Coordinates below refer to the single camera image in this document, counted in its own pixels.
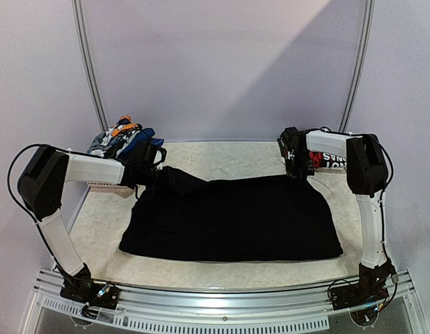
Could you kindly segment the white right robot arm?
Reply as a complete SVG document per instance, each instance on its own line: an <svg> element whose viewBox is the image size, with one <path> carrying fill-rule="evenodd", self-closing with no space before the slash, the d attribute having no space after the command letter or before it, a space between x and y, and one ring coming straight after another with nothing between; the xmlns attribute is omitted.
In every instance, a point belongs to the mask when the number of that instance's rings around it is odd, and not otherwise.
<svg viewBox="0 0 430 334"><path fill-rule="evenodd" d="M353 286L352 297L357 303L367 303L386 278L395 274L385 245L385 192L393 174L385 149L374 134L345 134L324 128L288 127L280 134L278 145L290 178L314 174L311 152L346 160L347 184L356 196L363 237L359 281Z"/></svg>

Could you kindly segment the black t-shirt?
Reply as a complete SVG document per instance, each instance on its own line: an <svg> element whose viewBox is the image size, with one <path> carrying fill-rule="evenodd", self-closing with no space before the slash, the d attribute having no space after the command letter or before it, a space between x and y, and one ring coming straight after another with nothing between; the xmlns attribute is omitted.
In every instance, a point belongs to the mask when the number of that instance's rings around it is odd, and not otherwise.
<svg viewBox="0 0 430 334"><path fill-rule="evenodd" d="M167 166L142 192L119 244L165 260L328 260L343 250L326 199L305 179L206 181Z"/></svg>

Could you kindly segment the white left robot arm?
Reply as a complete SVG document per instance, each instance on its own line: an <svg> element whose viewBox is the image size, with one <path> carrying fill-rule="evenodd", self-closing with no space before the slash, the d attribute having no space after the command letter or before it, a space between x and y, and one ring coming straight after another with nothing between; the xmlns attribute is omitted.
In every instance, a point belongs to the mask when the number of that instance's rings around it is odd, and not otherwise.
<svg viewBox="0 0 430 334"><path fill-rule="evenodd" d="M69 281L68 289L81 302L96 295L92 282L78 275L85 263L66 229L61 211L64 185L68 182L96 182L135 188L152 186L159 178L159 165L167 151L151 142L138 142L121 158L99 157L43 143L34 143L20 152L34 149L9 194L35 223L40 236L60 272Z"/></svg>

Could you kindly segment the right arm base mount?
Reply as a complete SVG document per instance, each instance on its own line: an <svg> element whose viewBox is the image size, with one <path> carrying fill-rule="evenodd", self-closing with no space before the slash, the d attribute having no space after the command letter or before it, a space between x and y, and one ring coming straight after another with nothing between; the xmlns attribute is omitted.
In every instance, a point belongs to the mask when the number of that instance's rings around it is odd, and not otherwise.
<svg viewBox="0 0 430 334"><path fill-rule="evenodd" d="M334 310L374 305L375 310L380 312L391 303L396 293L397 283L390 294L385 283L370 287L362 282L351 284L345 279L334 280L327 289L328 299Z"/></svg>

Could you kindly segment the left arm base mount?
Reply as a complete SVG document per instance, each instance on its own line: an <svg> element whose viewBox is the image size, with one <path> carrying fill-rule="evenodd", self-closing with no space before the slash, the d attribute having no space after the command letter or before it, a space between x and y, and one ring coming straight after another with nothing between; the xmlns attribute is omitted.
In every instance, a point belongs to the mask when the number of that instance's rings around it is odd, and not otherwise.
<svg viewBox="0 0 430 334"><path fill-rule="evenodd" d="M121 290L108 282L95 282L85 278L65 278L60 296L64 299L88 304L90 307L115 310Z"/></svg>

